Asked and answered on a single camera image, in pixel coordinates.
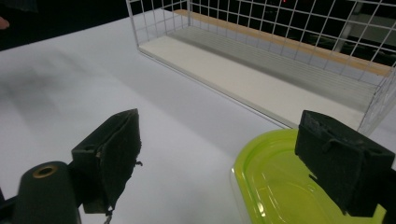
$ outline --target brass insert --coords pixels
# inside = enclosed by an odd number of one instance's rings
[[[58,167],[55,165],[42,166],[33,172],[33,177],[34,178],[44,178],[44,177],[54,174],[57,170],[58,170]]]

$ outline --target green plastic tray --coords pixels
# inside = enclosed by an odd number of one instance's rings
[[[264,133],[250,141],[236,159],[233,173],[251,223],[380,224],[385,215],[380,206],[374,217],[342,214],[294,154],[297,132]]]

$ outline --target white table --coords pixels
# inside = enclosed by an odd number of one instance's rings
[[[138,108],[142,152],[112,223],[240,223],[230,170],[256,135],[279,129],[139,54],[128,19],[0,52],[0,186],[70,150],[111,115]],[[392,111],[373,138],[395,148]],[[101,215],[82,222],[102,223]]]

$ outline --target wooden strip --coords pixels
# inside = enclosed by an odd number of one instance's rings
[[[367,60],[363,60],[360,58],[356,57],[351,57],[349,55],[339,53],[339,52],[334,52],[328,49],[323,49],[319,47],[315,47],[309,44],[305,44],[302,42],[298,42],[292,39],[287,39],[283,36],[278,36],[278,35],[272,35],[268,34],[259,30],[255,30],[252,28],[248,28],[246,26],[238,25],[235,23],[231,23],[228,21],[222,21],[218,20],[216,18],[208,17],[205,15],[201,15],[195,12],[189,12],[184,9],[179,9],[175,10],[175,13],[182,15],[182,16],[188,16],[189,13],[191,17],[197,21],[202,21],[206,22],[212,25],[217,25],[218,27],[226,28],[228,30],[236,31],[240,34],[244,35],[250,35],[265,41],[269,41],[278,45],[283,45],[291,49],[297,49],[302,52],[308,53],[308,54],[313,54],[315,56],[318,56],[320,58],[326,59],[326,60],[331,60],[334,62],[338,62],[341,64],[347,64],[351,67],[358,68],[363,71],[368,71],[383,77],[387,77],[390,73],[390,66],[381,64],[381,63],[374,63],[370,62]]]

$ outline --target wire basket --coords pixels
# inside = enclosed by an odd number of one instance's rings
[[[127,6],[143,53],[290,127],[308,109],[368,134],[396,103],[392,0]]]

